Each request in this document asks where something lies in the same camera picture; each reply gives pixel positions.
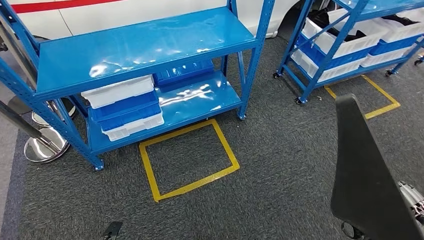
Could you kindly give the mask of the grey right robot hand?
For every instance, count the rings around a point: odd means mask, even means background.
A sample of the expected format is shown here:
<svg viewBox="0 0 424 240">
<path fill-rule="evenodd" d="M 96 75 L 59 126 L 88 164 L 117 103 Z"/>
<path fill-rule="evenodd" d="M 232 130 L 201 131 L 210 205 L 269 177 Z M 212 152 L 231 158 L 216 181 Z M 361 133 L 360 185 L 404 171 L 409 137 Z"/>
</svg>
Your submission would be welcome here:
<svg viewBox="0 0 424 240">
<path fill-rule="evenodd" d="M 403 194 L 407 202 L 407 206 L 412 211 L 418 227 L 424 231 L 424 197 L 423 195 L 411 184 L 404 181 L 397 182 L 400 192 Z"/>
</svg>

